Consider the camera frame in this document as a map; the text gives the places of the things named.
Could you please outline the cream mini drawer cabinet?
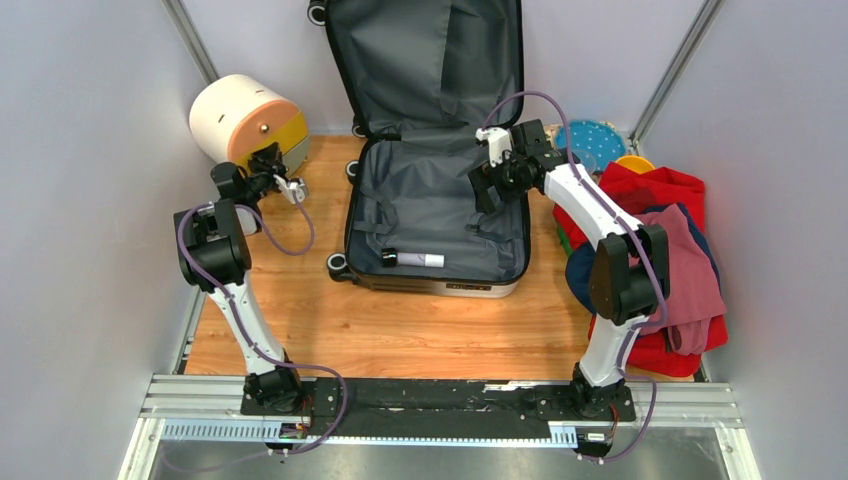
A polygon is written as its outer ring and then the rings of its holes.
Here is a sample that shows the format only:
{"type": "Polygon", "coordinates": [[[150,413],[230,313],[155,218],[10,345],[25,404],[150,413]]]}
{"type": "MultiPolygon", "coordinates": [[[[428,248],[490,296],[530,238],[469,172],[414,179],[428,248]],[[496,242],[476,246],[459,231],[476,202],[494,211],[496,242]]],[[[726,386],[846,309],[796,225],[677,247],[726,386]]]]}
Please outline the cream mini drawer cabinet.
{"type": "Polygon", "coordinates": [[[217,163],[248,166],[252,154],[277,146],[290,172],[307,160],[310,132],[304,113],[293,101],[244,74],[224,76],[193,101],[191,134],[217,163]]]}

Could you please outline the white tube black cap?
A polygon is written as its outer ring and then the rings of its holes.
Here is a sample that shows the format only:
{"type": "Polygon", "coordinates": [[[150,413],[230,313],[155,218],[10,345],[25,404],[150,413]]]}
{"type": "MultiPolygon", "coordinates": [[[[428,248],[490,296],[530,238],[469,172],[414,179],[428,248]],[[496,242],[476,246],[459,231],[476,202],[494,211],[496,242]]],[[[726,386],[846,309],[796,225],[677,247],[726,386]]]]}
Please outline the white tube black cap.
{"type": "Polygon", "coordinates": [[[441,254],[401,252],[395,248],[383,248],[381,264],[385,268],[398,266],[443,268],[445,257],[441,254]]]}

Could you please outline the astronaut print suitcase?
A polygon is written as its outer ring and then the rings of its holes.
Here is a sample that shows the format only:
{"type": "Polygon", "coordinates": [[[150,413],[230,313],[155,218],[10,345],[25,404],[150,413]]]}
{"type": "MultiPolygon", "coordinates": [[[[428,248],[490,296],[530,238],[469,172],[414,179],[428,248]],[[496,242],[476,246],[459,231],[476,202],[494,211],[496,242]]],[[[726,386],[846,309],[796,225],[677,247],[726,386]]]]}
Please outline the astronaut print suitcase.
{"type": "Polygon", "coordinates": [[[468,172],[486,158],[483,125],[523,110],[517,1],[313,1],[365,141],[346,165],[352,186],[343,248],[329,276],[371,290],[502,298],[531,256],[525,197],[475,210],[468,172]],[[385,268],[381,250],[441,254],[443,268],[385,268]]]}

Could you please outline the red garment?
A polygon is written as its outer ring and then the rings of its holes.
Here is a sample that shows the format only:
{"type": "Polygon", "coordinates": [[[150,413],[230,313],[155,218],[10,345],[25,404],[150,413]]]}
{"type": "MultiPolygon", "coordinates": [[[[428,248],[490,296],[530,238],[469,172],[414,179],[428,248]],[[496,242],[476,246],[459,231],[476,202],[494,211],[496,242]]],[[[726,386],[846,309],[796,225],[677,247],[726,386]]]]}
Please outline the red garment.
{"type": "MultiPolygon", "coordinates": [[[[652,218],[666,207],[679,206],[688,219],[689,229],[695,241],[710,257],[721,290],[718,268],[704,235],[706,187],[702,180],[667,167],[636,174],[614,164],[601,175],[600,187],[625,212],[645,225],[654,225],[652,218]]],[[[717,316],[711,321],[707,349],[704,352],[727,342],[724,316],[725,314],[717,316]]],[[[641,330],[628,363],[632,367],[650,372],[684,378],[696,373],[703,353],[680,355],[673,352],[665,322],[663,327],[651,325],[641,330]]]]}

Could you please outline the pink ribbed garment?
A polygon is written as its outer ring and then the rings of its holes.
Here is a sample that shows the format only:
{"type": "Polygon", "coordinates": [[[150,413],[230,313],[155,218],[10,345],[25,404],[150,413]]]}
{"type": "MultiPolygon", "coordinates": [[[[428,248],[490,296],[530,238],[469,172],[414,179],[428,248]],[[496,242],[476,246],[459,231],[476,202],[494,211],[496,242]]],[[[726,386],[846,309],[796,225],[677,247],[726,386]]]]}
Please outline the pink ribbed garment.
{"type": "Polygon", "coordinates": [[[710,257],[695,241],[679,206],[666,207],[652,221],[665,229],[669,240],[666,327],[671,350],[680,355],[701,354],[707,349],[711,321],[726,313],[710,257]]]}

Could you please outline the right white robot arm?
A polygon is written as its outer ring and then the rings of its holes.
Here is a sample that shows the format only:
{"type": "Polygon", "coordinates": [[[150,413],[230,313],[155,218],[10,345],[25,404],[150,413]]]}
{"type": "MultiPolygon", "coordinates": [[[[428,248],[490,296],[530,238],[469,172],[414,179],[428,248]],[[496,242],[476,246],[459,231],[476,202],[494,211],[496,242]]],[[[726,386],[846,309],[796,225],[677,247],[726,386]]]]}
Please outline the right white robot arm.
{"type": "Polygon", "coordinates": [[[550,143],[538,120],[482,127],[475,141],[486,150],[483,163],[468,174],[478,212],[491,215],[537,190],[570,216],[595,252],[589,280],[595,323],[575,367],[570,404],[580,417],[596,418],[624,386],[637,334],[653,314],[661,321],[668,316],[668,235],[619,207],[570,148],[550,143]]]}

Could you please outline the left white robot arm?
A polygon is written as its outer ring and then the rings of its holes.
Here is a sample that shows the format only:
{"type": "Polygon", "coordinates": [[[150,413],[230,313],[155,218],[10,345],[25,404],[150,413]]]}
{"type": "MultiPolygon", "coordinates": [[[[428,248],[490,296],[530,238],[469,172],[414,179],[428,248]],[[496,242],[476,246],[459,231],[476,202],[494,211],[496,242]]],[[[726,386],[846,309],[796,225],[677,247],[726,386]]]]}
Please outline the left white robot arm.
{"type": "Polygon", "coordinates": [[[294,414],[305,406],[306,390],[261,314],[246,237],[262,230],[259,200],[274,191],[299,202],[304,182],[287,178],[277,144],[249,154],[245,167],[219,163],[210,176],[219,199],[173,215],[180,271],[213,300],[237,339],[247,369],[246,406],[294,414]]]}

